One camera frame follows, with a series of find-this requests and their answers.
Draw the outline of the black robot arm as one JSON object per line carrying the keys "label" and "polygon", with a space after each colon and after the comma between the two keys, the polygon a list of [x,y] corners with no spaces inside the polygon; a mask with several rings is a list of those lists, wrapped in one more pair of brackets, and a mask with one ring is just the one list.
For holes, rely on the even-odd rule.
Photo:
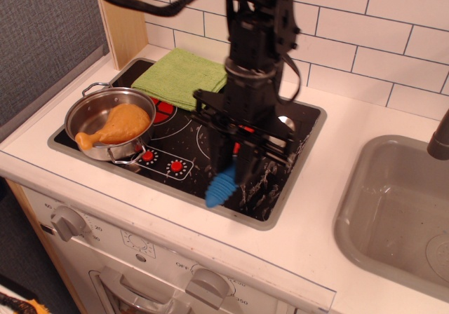
{"label": "black robot arm", "polygon": [[289,51],[300,33],[293,0],[225,0],[230,49],[227,82],[219,93],[196,90],[194,119],[207,127],[216,173],[235,167],[242,184],[263,157],[290,165],[293,131],[278,114],[293,99],[279,95],[284,65],[297,71]]}

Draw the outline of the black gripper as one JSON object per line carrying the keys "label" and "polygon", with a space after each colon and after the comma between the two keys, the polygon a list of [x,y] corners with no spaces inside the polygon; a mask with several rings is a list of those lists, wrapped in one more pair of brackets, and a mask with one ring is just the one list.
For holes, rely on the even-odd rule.
{"label": "black gripper", "polygon": [[[227,82],[218,93],[196,90],[194,119],[209,129],[210,164],[218,174],[232,161],[234,140],[228,131],[209,128],[211,121],[226,120],[239,125],[261,125],[273,121],[277,114],[292,103],[279,95],[283,64],[268,69],[245,69],[235,63],[225,65]],[[240,144],[236,155],[235,182],[242,185],[257,170],[261,148]]]}

